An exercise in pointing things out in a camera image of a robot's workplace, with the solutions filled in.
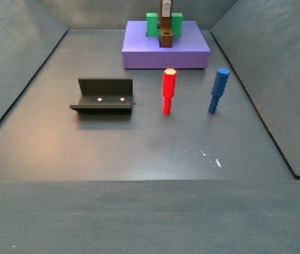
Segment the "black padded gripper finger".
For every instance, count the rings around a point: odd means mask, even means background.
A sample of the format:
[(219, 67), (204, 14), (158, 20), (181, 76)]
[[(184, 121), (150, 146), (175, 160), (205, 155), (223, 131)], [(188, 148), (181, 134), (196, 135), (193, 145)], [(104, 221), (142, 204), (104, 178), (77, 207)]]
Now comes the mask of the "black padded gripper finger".
[(173, 0), (161, 0), (161, 16), (172, 16)]

